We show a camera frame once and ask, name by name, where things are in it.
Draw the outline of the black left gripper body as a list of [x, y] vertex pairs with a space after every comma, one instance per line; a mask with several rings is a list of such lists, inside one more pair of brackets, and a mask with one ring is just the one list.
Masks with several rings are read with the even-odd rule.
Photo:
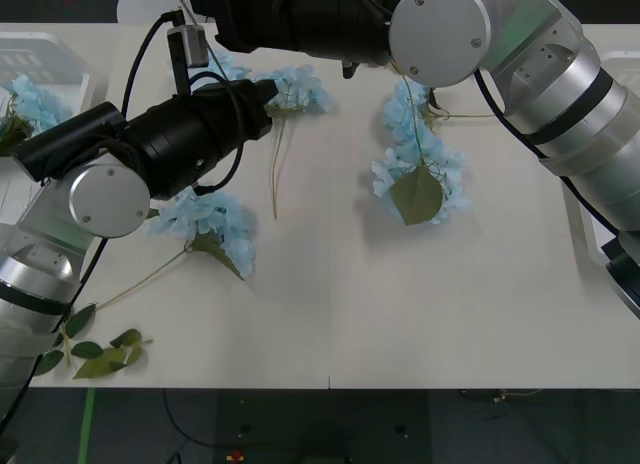
[[257, 141], [268, 134], [273, 119], [266, 106], [256, 101], [253, 81], [230, 82], [235, 98], [220, 83], [206, 84], [194, 91], [194, 96], [204, 104], [204, 115], [212, 126], [215, 147], [218, 150], [235, 150], [246, 141]]

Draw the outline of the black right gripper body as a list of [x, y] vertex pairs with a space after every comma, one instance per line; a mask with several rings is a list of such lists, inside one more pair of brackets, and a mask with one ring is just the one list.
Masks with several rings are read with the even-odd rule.
[[234, 52], [288, 48], [286, 20], [274, 11], [276, 0], [207, 0], [217, 26], [216, 40]]

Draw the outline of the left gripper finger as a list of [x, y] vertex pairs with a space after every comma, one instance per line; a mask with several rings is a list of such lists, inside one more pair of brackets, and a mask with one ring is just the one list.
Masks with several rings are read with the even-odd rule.
[[266, 106], [279, 93], [277, 84], [273, 79], [262, 79], [254, 83], [256, 101], [260, 106]]

